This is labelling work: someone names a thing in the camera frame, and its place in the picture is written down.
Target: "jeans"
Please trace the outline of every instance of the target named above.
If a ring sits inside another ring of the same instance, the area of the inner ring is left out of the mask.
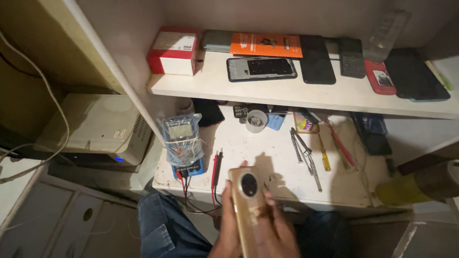
[[[153,190],[142,198],[137,211],[142,258],[207,257],[212,249],[173,196]],[[302,257],[351,256],[349,229],[334,212],[313,212],[305,224],[294,228]]]

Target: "desk surface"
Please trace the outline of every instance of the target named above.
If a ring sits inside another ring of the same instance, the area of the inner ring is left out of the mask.
[[[327,150],[331,171],[325,171],[317,135],[300,134],[305,143],[313,150],[313,160],[322,184],[322,192],[317,190],[314,177],[307,171],[306,165],[298,164],[291,142],[289,130],[294,127],[293,115],[286,116],[279,131],[265,128],[261,133],[250,133],[244,124],[234,118],[232,106],[220,106],[225,120],[208,128],[200,128],[200,137],[204,140],[204,163],[207,171],[190,180],[190,192],[210,193],[213,156],[216,150],[223,148],[224,158],[221,166],[217,193],[221,193],[228,178],[228,170],[238,167],[243,160],[250,166],[257,166],[262,173],[264,184],[281,199],[300,200],[308,203],[338,204],[356,207],[375,206],[381,203],[372,198],[370,192],[376,185],[389,180],[386,162],[383,156],[366,156],[359,144],[355,127],[344,112],[330,117],[346,148],[357,156],[360,167],[345,170],[341,158],[333,144],[330,130],[320,123],[320,136]],[[158,163],[153,187],[164,190],[182,191],[182,184],[175,180],[171,165],[166,161],[166,149],[163,149]]]

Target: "camera lens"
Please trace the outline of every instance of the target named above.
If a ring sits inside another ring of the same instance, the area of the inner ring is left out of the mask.
[[[241,180],[241,188],[244,194],[252,197],[257,193],[257,180],[252,174],[245,174]]]

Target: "wooden shelf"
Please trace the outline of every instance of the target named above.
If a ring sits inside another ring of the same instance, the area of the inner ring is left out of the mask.
[[[202,55],[203,66],[195,76],[154,74],[147,85],[148,90],[158,95],[429,118],[459,118],[457,92],[450,92],[452,96],[447,101],[424,103],[414,103],[395,95],[379,95],[372,90],[366,77],[355,79],[341,76],[339,61],[331,61],[336,76],[334,85],[304,83],[300,63],[296,60],[296,79],[232,83],[228,80],[226,69],[226,60],[233,57],[232,54],[203,52]]]
[[[368,178],[369,191],[374,191],[377,184],[388,181],[390,178],[385,158],[383,156],[365,158],[364,151],[358,144],[355,127],[349,117],[336,114],[331,116],[330,120],[338,128],[337,132],[342,142],[351,153],[354,153],[353,147],[355,147],[357,161],[366,167],[365,171],[354,167],[350,170],[344,169],[333,144],[330,130],[322,123],[320,135],[327,150],[331,171],[325,171],[323,166],[318,136],[300,134],[313,150],[313,160],[323,188],[323,191],[319,192],[307,166],[298,164],[289,133],[290,128],[294,127],[293,115],[286,116],[279,131],[266,127],[261,133],[253,134],[244,124],[239,123],[239,119],[234,118],[232,106],[221,106],[220,109],[225,120],[219,125],[200,128],[199,131],[200,137],[205,142],[203,144],[204,166],[209,169],[206,173],[191,178],[189,191],[193,193],[193,198],[199,200],[210,198],[213,156],[216,150],[223,148],[224,158],[218,181],[218,193],[223,191],[228,170],[238,167],[243,160],[247,160],[250,166],[255,165],[260,169],[264,184],[278,199],[301,201],[319,210],[326,207],[324,205],[364,208],[371,206],[372,202],[375,206],[381,204],[377,199],[370,200],[362,178]],[[182,184],[174,179],[166,154],[164,149],[153,180],[153,187],[183,196]]]

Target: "hand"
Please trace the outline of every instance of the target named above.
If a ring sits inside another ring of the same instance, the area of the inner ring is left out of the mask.
[[[244,161],[240,167],[246,167]],[[237,258],[242,254],[241,240],[237,229],[236,213],[232,199],[232,182],[226,180],[225,190],[222,194],[222,223],[220,235],[210,251],[209,258]]]
[[[269,218],[260,220],[260,223],[266,224],[262,228],[265,229],[264,244],[267,253],[273,258],[299,258],[300,252],[292,225],[280,213],[273,195],[270,192],[265,192],[264,196],[266,204],[271,207],[272,218],[274,219],[273,222]]]

